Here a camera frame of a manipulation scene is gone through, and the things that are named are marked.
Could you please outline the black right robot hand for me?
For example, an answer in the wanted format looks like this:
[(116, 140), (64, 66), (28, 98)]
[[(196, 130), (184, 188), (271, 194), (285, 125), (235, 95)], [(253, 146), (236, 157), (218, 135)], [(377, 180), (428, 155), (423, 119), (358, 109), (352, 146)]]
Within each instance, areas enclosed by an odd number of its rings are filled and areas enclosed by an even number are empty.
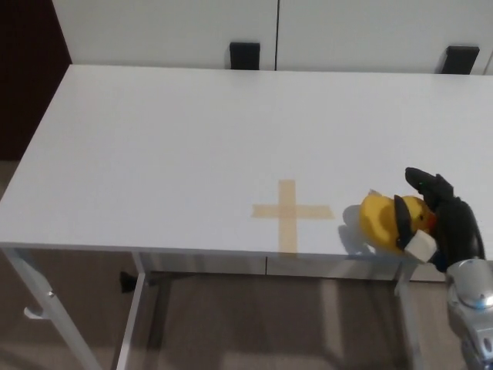
[(454, 187), (442, 175), (415, 167), (407, 167), (404, 176), (423, 197), (435, 216), (435, 223), (429, 234), (413, 230), (404, 198), (395, 195), (397, 248), (420, 263), (433, 264), (441, 273), (461, 261), (484, 260), (484, 244), (474, 212), (468, 203), (454, 195)]

